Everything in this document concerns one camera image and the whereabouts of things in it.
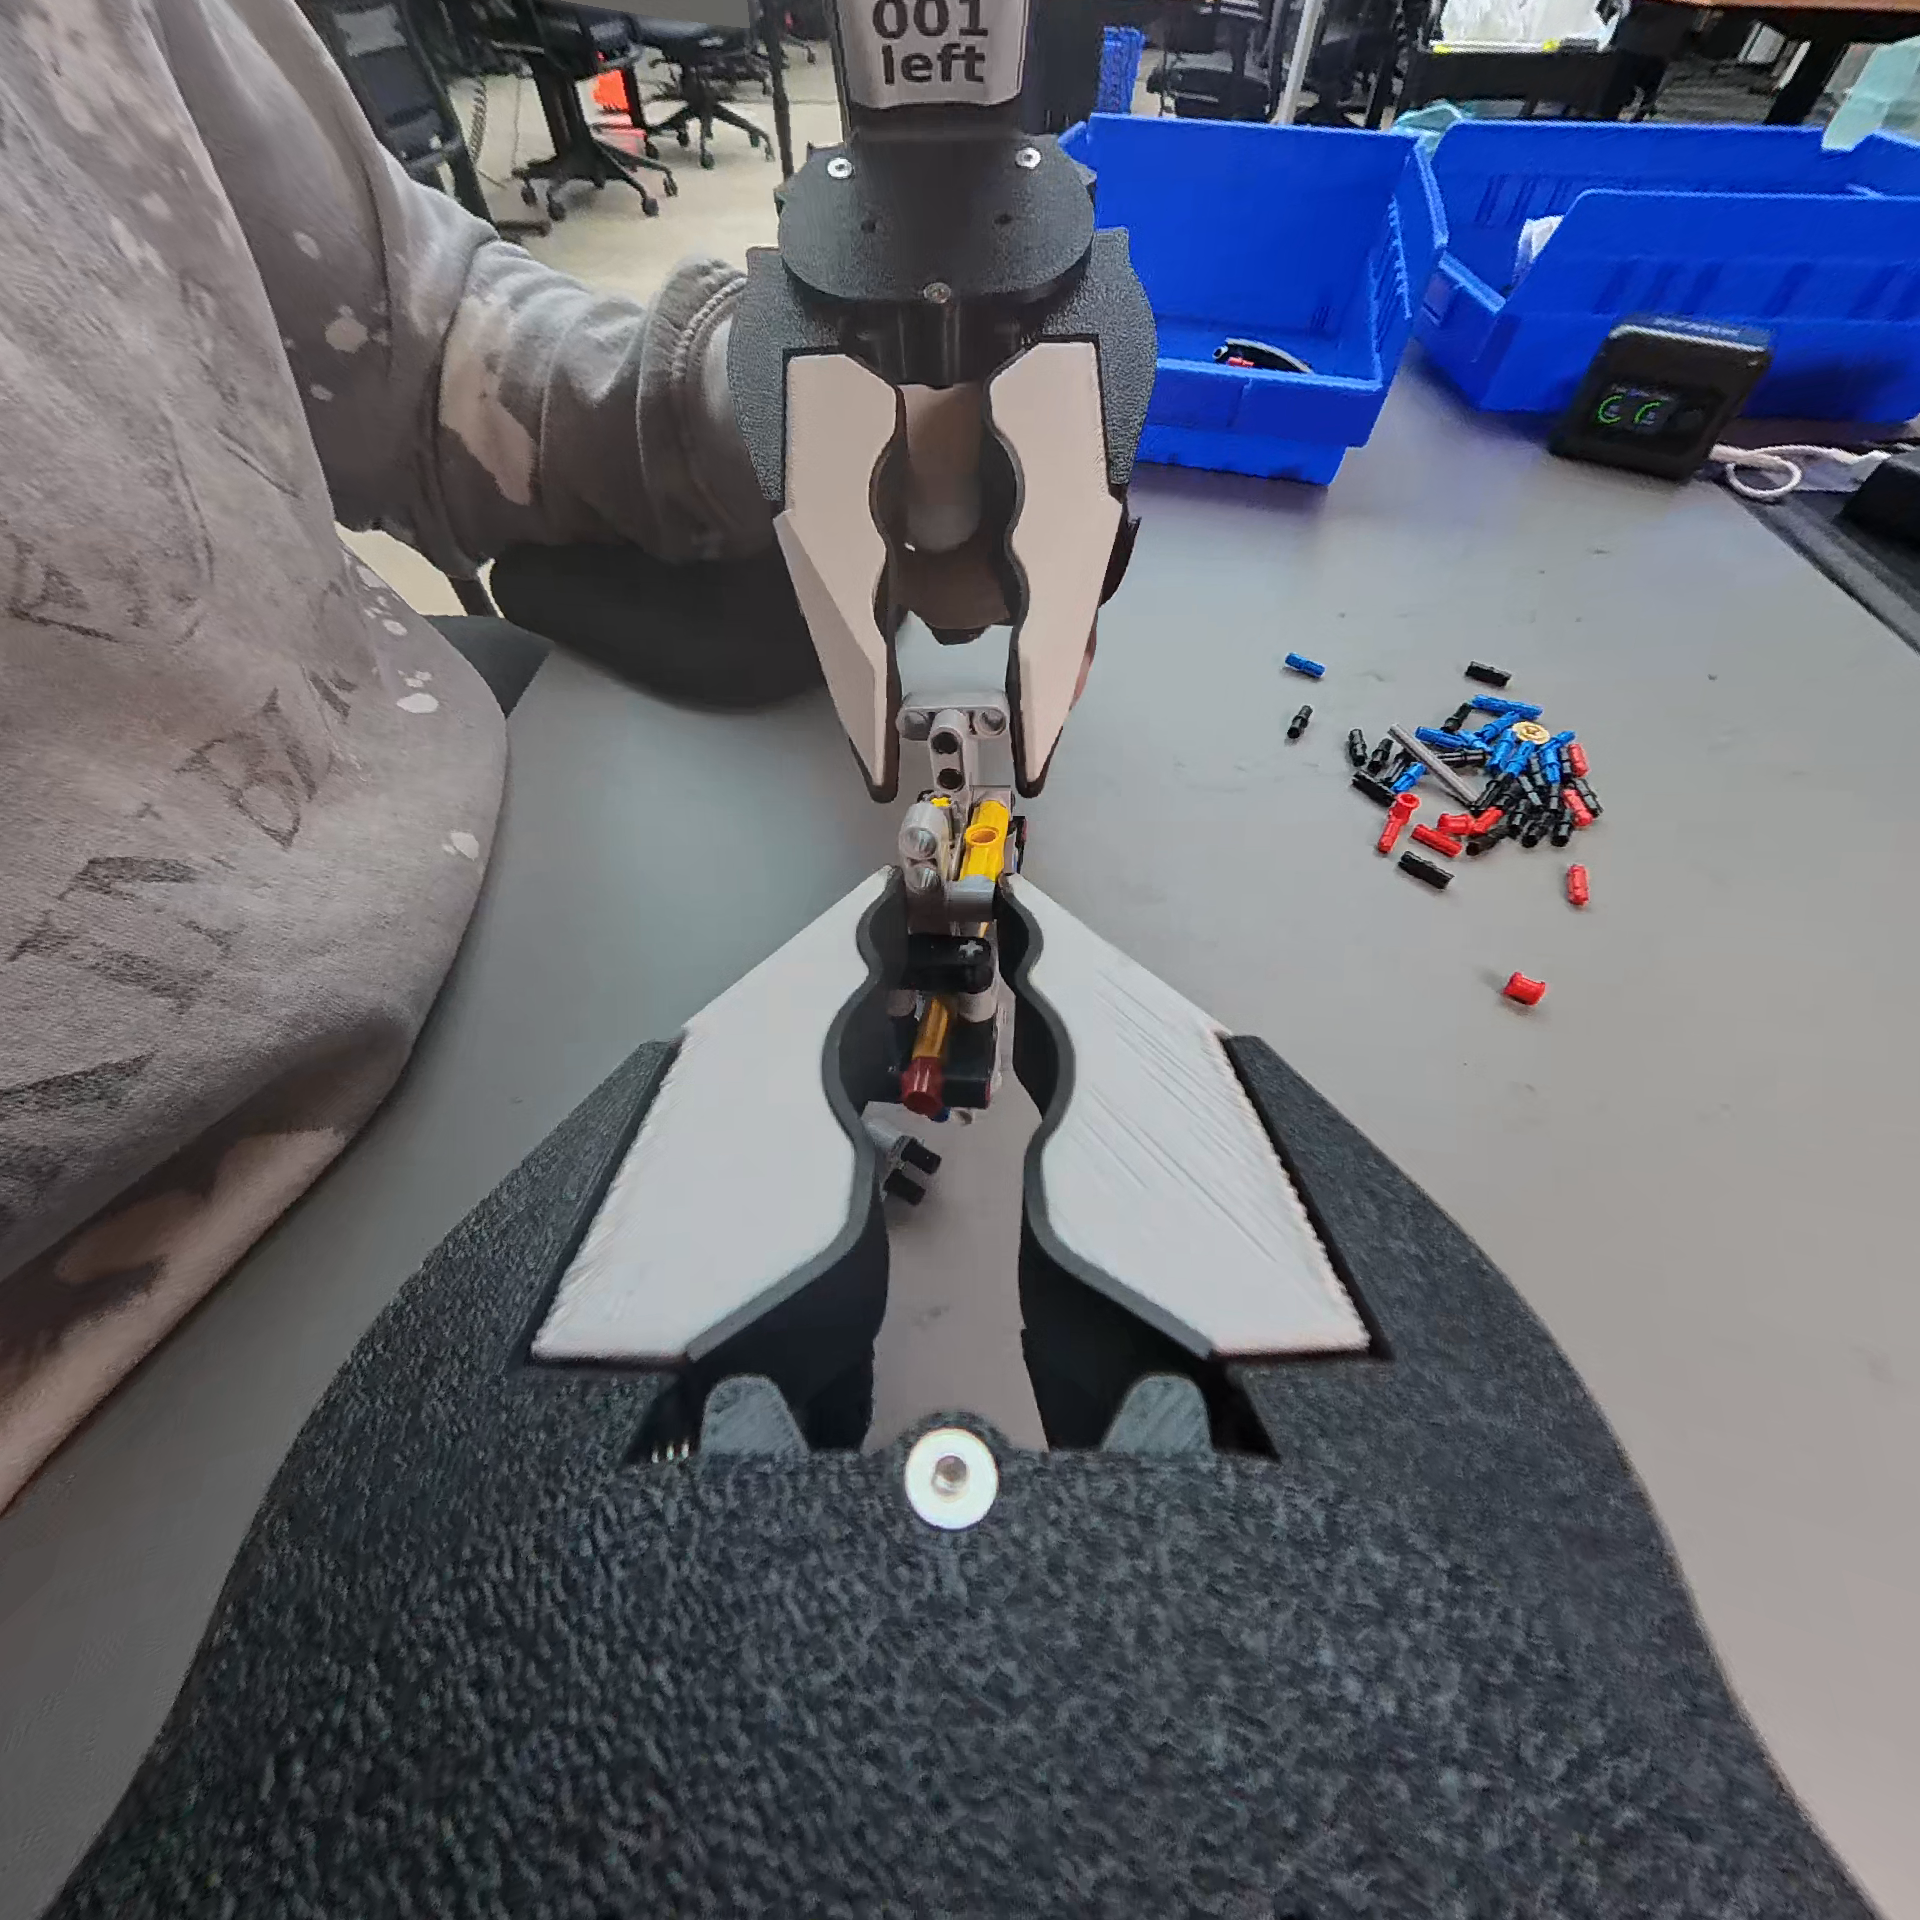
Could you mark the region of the person's left forearm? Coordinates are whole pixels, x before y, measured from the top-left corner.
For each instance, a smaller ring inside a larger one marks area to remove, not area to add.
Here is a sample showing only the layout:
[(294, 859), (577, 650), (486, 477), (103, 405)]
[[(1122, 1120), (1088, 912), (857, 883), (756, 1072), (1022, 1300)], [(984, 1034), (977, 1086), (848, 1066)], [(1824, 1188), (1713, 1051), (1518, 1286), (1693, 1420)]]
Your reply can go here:
[(634, 543), (664, 562), (767, 554), (774, 514), (735, 424), (744, 271), (679, 263), (655, 299), (593, 291), (465, 224), (420, 253), (423, 380), (408, 543), (477, 565), (516, 543)]

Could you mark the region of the grey desk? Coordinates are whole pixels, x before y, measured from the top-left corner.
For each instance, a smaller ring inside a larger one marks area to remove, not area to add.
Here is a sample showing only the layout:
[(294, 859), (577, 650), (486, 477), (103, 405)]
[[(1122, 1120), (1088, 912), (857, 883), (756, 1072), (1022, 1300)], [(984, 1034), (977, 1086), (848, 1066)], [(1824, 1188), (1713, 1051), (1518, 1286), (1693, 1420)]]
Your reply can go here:
[[(1916, 652), (1717, 484), (1559, 462), (1418, 352), (1328, 492), (1143, 468), (1134, 502), (1032, 878), (1501, 1267), (1789, 1784), (1916, 1916)], [(1332, 748), (1448, 712), (1469, 661), (1591, 751), (1583, 909), (1550, 851), (1444, 893), (1373, 856)], [(5, 1916), (127, 1787), (394, 1286), (892, 844), (821, 698), (686, 710), (550, 656), (510, 741), (392, 1099), (5, 1516)]]

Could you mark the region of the black desk mat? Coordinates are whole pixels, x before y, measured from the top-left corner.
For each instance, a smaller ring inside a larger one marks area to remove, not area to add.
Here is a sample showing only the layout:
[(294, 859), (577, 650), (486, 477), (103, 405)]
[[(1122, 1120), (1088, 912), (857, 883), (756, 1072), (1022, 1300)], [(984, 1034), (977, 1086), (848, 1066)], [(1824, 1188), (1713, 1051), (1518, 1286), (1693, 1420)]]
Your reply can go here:
[(1889, 451), (1897, 447), (1863, 452), (1824, 447), (1821, 459), (1815, 459), (1810, 447), (1800, 447), (1792, 455), (1800, 468), (1798, 484), (1780, 498), (1749, 498), (1744, 506), (1828, 583), (1916, 652), (1918, 549), (1860, 538), (1839, 518), (1847, 498)]

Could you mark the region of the black display device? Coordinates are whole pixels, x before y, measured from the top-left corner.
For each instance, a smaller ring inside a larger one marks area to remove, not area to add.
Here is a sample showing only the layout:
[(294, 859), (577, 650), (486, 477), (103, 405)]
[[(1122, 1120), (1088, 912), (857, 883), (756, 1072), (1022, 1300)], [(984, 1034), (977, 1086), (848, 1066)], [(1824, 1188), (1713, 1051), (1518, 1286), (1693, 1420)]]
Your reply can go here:
[(1546, 439), (1567, 462), (1685, 483), (1772, 366), (1772, 334), (1678, 316), (1614, 324)]

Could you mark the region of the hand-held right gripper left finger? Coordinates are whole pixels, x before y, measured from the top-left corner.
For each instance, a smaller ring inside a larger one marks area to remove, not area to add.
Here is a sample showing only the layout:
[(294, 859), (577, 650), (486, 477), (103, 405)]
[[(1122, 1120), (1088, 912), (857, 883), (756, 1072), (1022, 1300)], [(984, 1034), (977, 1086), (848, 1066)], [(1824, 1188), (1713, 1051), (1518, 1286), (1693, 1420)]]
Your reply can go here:
[(533, 1338), (542, 1362), (692, 1362), (848, 1254), (872, 1203), (878, 869), (688, 1020)]

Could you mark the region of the grey toy T beam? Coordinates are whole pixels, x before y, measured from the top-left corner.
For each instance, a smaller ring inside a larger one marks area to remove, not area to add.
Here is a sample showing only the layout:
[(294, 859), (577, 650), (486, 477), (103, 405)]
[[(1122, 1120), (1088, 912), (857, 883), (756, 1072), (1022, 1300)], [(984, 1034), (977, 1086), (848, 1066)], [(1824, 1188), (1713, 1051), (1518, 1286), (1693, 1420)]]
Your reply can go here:
[(917, 798), (945, 800), (959, 808), (977, 800), (1012, 805), (1012, 717), (999, 692), (904, 701), (895, 734), (903, 774)]

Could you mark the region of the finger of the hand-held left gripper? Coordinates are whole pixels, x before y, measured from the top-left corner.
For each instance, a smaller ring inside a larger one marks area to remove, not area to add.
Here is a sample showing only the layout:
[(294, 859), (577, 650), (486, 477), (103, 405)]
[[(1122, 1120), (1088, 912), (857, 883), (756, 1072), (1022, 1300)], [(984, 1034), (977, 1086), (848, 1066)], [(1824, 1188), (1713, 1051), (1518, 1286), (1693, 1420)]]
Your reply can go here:
[(895, 661), (879, 624), (888, 547), (872, 484), (901, 430), (897, 392), (844, 354), (784, 368), (784, 506), (774, 534), (831, 707), (876, 800), (897, 786)]
[(1026, 347), (986, 384), (984, 424), (1012, 483), (999, 539), (1012, 579), (1006, 695), (1015, 783), (1034, 798), (1076, 699), (1120, 532), (1096, 347)]

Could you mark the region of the pile of small toy pins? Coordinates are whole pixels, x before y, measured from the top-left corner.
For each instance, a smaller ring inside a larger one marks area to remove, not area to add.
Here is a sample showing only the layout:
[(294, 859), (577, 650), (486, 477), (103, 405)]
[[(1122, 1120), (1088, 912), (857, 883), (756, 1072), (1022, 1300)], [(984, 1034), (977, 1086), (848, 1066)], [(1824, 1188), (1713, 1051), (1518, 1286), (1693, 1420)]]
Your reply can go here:
[(1469, 661), (1463, 679), (1468, 699), (1432, 722), (1351, 726), (1337, 739), (1334, 770), (1377, 816), (1373, 856), (1444, 893), (1464, 862), (1550, 851), (1566, 856), (1566, 906), (1589, 908), (1592, 879), (1574, 845), (1599, 822), (1602, 803), (1582, 734), (1550, 726), (1492, 663)]

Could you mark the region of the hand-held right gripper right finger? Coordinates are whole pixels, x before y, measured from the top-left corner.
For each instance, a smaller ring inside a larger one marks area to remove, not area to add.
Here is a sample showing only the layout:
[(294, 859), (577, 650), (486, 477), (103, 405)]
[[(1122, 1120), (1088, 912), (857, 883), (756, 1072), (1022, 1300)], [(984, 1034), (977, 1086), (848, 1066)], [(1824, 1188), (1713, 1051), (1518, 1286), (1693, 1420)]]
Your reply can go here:
[(1200, 1360), (1361, 1354), (1368, 1327), (1224, 1028), (1023, 878), (1001, 885), (1015, 1067), (1040, 1108), (1026, 1218), (1072, 1280)]

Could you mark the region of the person's grey sweatshirt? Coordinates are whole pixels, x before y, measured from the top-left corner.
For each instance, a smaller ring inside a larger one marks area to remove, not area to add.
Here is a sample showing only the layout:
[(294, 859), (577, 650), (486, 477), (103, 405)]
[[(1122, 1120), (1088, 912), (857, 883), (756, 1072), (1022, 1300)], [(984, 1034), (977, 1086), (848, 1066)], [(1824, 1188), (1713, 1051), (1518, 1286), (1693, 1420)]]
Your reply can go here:
[(5, 5), (5, 1500), (344, 1149), (486, 869), (433, 518), (490, 232), (292, 5)]

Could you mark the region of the white plastic bag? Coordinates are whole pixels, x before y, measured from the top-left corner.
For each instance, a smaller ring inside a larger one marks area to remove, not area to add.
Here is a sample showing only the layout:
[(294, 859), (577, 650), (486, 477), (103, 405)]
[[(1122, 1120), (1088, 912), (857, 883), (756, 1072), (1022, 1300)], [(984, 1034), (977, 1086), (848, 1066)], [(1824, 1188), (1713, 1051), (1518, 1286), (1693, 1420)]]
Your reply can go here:
[(1607, 45), (1626, 2), (1444, 2), (1432, 40), (1492, 51)]

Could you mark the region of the black office chair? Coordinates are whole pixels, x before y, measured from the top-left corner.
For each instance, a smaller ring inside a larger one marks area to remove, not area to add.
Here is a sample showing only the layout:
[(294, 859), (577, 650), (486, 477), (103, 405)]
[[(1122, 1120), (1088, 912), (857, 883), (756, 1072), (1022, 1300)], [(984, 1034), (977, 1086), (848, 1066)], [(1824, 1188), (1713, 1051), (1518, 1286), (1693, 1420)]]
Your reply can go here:
[(530, 160), (511, 174), (527, 207), (542, 205), (554, 224), (566, 215), (566, 187), (630, 186), (639, 211), (653, 219), (660, 204), (641, 180), (645, 172), (660, 176), (670, 198), (679, 195), (679, 182), (660, 157), (608, 143), (589, 127), (584, 111), (584, 83), (604, 74), (630, 78), (641, 55), (634, 16), (597, 5), (505, 2), (490, 34), (533, 78), (550, 141), (549, 157)]
[(713, 130), (720, 126), (746, 138), (762, 160), (776, 157), (774, 138), (732, 106), (735, 84), (754, 78), (754, 39), (746, 27), (639, 16), (638, 37), (645, 53), (664, 66), (679, 100), (655, 123), (647, 123), (645, 114), (634, 122), (647, 157), (658, 160), (658, 141), (672, 138), (710, 172)]

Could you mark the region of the wooden workbench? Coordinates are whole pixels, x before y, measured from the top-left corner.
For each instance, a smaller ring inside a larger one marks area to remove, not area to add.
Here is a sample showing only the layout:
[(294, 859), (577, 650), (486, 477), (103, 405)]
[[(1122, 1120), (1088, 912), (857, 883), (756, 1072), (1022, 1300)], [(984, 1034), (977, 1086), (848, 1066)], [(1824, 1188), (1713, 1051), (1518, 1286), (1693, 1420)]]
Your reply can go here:
[(1764, 111), (1773, 127), (1800, 126), (1834, 68), (1858, 45), (1916, 37), (1909, 2), (1630, 2), (1607, 45), (1492, 51), (1432, 40), (1441, 5), (1398, 8), (1394, 53), (1382, 64), (1368, 123), (1428, 106), (1498, 106), (1518, 117), (1645, 122), (1668, 70), (1687, 62), (1742, 62), (1758, 34), (1773, 37), (1767, 64), (1780, 79)]

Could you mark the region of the small blue storage bin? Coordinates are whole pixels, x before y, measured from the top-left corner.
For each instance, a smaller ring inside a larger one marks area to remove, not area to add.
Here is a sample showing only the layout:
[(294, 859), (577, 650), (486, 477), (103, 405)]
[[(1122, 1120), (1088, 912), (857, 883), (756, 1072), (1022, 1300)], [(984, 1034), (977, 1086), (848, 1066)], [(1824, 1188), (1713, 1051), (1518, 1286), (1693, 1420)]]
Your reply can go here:
[[(1138, 458), (1324, 487), (1368, 440), (1448, 224), (1397, 132), (1095, 114), (1060, 138), (1158, 330)], [(1215, 366), (1253, 339), (1311, 375)]]

